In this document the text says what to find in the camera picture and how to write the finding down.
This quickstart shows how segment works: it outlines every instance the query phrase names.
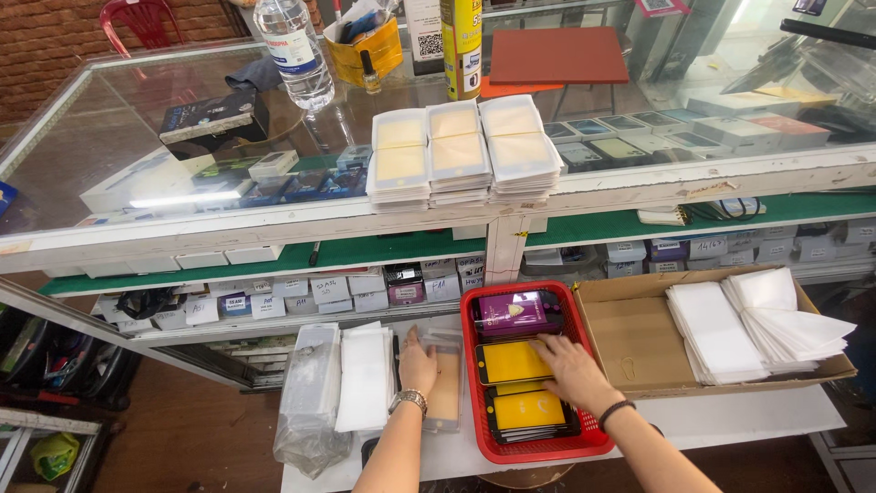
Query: bottle cap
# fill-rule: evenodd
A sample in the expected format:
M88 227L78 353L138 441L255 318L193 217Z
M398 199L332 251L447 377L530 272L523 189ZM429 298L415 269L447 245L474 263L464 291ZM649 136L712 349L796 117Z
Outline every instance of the bottle cap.
M374 67L371 65L371 54L368 53L368 50L362 50L359 52L359 56L362 57L362 70L365 72L365 75L373 74Z

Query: brick wall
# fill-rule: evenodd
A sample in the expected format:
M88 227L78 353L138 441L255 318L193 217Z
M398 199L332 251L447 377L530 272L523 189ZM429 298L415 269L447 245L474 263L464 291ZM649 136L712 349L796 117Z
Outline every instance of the brick wall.
M100 26L108 0L0 0L0 125L27 119L82 60L113 54ZM218 2L166 0L186 42L233 38ZM129 51L142 47L121 23ZM177 42L172 25L165 23Z

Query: green bag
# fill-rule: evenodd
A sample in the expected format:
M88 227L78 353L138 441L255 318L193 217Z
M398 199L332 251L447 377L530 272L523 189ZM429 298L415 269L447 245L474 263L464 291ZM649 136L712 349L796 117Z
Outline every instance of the green bag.
M31 449L33 468L47 481L65 474L76 462L79 440L67 432L55 433L38 441Z

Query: qr code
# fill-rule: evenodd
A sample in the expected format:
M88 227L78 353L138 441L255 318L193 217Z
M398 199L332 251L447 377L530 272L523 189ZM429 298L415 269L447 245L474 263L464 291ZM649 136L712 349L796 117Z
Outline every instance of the qr code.
M417 36L417 43L420 45L420 56L444 53L444 43L441 41L440 32L437 34L427 34L426 36Z
M669 0L642 0L642 6L649 11L656 11L658 9L670 9L673 7L673 3Z

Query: wooden floor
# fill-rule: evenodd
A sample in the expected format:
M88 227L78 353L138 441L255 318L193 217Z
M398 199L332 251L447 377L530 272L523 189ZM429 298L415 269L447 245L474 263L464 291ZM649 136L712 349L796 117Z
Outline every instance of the wooden floor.
M164 363L144 359L131 386L126 424L110 443L94 493L279 491L273 459L279 392L240 395ZM725 492L833 491L809 439L788 437L688 451ZM476 477L424 482L423 493L498 493ZM639 492L623 459L578 464L534 493Z

